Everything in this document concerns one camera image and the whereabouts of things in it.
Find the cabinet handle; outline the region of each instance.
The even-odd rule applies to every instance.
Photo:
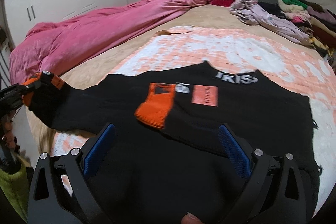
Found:
[[[32,6],[32,5],[31,5],[31,11],[33,12],[33,17],[34,17],[34,18],[36,18],[36,17],[35,17],[34,8],[33,8],[33,6]]]
[[[27,13],[28,13],[29,21],[31,21],[32,18],[30,17],[30,13],[29,13],[29,9],[28,8],[27,8]]]

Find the pink blanket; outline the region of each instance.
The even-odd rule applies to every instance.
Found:
[[[59,23],[38,23],[10,55],[11,83],[35,72],[61,75],[123,42],[184,14],[207,0],[141,0],[103,8]]]

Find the orange cuff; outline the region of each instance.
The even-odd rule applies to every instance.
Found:
[[[175,85],[150,83],[148,95],[134,115],[144,124],[163,129],[165,120],[174,104]]]

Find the bed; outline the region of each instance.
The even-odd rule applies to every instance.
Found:
[[[164,36],[166,32],[198,32],[200,31],[198,27],[206,28],[202,29],[202,32],[209,32],[212,35],[214,29],[225,29],[222,33],[236,37],[240,47],[243,48],[248,47],[249,39],[257,41],[251,46],[258,53],[257,61],[244,57],[245,65],[240,66],[238,63],[241,60],[235,59],[237,56],[242,56],[238,47],[230,52],[224,50],[213,52],[212,46],[206,41],[201,43],[197,54],[193,54],[191,50],[188,52],[184,44],[174,45],[169,41],[158,51],[160,46],[155,44],[155,37]],[[184,47],[185,51],[178,51],[176,47]],[[155,54],[148,55],[153,49]],[[172,62],[174,56],[178,56],[179,59]],[[314,134],[315,160],[321,169],[323,168],[316,213],[336,182],[336,153],[333,149],[336,147],[334,122],[336,77],[315,50],[294,44],[261,26],[245,25],[230,14],[229,8],[204,5],[192,8],[184,15],[80,64],[65,73],[62,79],[75,88],[85,89],[96,85],[109,73],[136,75],[146,70],[187,66],[202,60],[208,60],[218,70],[229,73],[238,73],[244,69],[248,71],[252,68],[259,69],[286,89],[310,97],[313,118],[319,125]],[[49,152],[52,155],[65,154],[71,148],[81,146],[92,136],[91,133],[83,131],[56,132],[42,124],[32,112],[28,110],[26,112],[40,152]]]

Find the mattress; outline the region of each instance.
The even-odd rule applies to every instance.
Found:
[[[320,126],[320,129],[315,132],[314,136],[315,159],[324,169],[320,177],[319,201],[316,208],[316,211],[318,211],[334,186],[336,177],[336,156],[332,150],[332,145],[335,144],[335,123],[333,122],[333,106],[335,102],[333,98],[335,98],[336,78],[331,73],[331,70],[324,65],[324,62],[316,51],[294,44],[261,26],[245,25],[236,16],[231,15],[228,8],[206,5],[193,8],[181,17],[81,64],[63,75],[62,79],[75,88],[84,89],[97,84],[110,72],[136,75],[151,69],[162,70],[199,63],[204,59],[209,60],[217,69],[229,73],[238,73],[239,71],[236,70],[244,69],[244,67],[239,67],[239,62],[234,59],[232,52],[216,51],[209,54],[208,47],[211,46],[209,43],[204,44],[206,45],[206,49],[203,49],[204,45],[201,46],[202,50],[196,54],[195,51],[188,52],[188,49],[185,48],[185,51],[183,51],[183,64],[178,60],[175,62],[171,61],[174,56],[179,56],[179,51],[174,49],[181,48],[183,45],[171,44],[169,47],[168,44],[167,47],[166,43],[166,47],[164,50],[161,49],[161,53],[165,52],[169,54],[153,54],[153,51],[150,49],[154,48],[157,50],[159,45],[153,44],[155,39],[150,40],[150,38],[161,30],[170,29],[169,31],[175,32],[181,30],[176,28],[171,29],[176,26],[189,26],[186,28],[187,30],[188,28],[193,30],[195,27],[192,26],[211,28],[211,30],[226,29],[223,32],[231,33],[232,37],[239,37],[239,45],[242,48],[239,49],[238,43],[236,43],[233,51],[236,53],[245,51],[244,47],[246,47],[247,39],[258,37],[257,41],[260,44],[258,47],[261,49],[258,50],[259,57],[255,58],[256,62],[252,64],[252,67],[247,66],[245,69],[247,71],[250,71],[252,68],[260,69],[271,80],[281,86],[310,96],[313,117]],[[263,43],[270,45],[270,47],[265,47]],[[231,58],[223,59],[223,56],[228,57],[230,54]],[[258,58],[265,59],[266,62],[257,62]],[[285,65],[280,71],[275,73],[274,68],[279,66],[279,62]],[[43,125],[31,112],[27,111],[27,115],[31,131],[38,142],[40,152],[46,151],[50,153],[52,150],[53,155],[59,155],[62,152],[67,153],[70,148],[81,146],[85,139],[91,136],[90,133],[83,131],[56,134],[54,130]],[[57,141],[53,144],[55,134]]]

